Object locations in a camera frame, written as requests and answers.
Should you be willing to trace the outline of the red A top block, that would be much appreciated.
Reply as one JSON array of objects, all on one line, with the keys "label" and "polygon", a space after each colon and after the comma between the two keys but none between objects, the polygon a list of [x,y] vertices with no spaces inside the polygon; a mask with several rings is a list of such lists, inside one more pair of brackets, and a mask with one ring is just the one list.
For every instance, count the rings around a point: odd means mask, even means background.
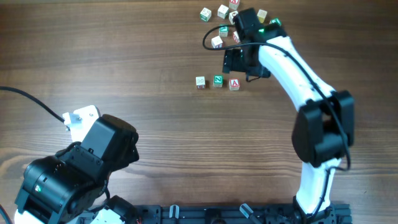
[{"label": "red A top block", "polygon": [[231,78],[229,79],[229,90],[230,91],[236,91],[239,90],[240,88],[240,81],[237,78]]}]

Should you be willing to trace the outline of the green Z top block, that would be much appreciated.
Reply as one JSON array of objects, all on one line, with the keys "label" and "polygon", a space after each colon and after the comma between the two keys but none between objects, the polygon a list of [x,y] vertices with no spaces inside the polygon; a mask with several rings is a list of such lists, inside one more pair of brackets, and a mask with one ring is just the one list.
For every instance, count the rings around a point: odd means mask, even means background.
[{"label": "green Z top block", "polygon": [[223,76],[222,75],[215,75],[213,77],[213,86],[215,88],[222,88],[223,87]]}]

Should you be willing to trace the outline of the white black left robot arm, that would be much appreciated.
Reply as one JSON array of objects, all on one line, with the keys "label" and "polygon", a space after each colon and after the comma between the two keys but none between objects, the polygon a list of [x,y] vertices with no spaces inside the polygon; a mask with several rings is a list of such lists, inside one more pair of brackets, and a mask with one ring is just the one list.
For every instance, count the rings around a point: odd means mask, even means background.
[{"label": "white black left robot arm", "polygon": [[42,223],[71,221],[108,193],[114,171],[139,160],[138,139],[134,126],[102,115],[81,141],[27,166],[16,212]]}]

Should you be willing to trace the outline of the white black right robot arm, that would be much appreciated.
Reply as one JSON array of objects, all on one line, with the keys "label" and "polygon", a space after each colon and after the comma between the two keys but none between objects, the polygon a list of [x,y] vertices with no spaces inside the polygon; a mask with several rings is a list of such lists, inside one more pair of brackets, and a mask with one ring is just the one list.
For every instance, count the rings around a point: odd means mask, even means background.
[{"label": "white black right robot arm", "polygon": [[239,44],[225,48],[223,71],[243,72],[247,81],[274,76],[297,110],[292,145],[302,161],[300,187],[292,204],[271,206],[254,223],[351,223],[348,205],[330,201],[333,177],[342,160],[350,161],[354,141],[354,99],[336,91],[307,65],[281,23],[262,24],[254,9],[232,15]]}]

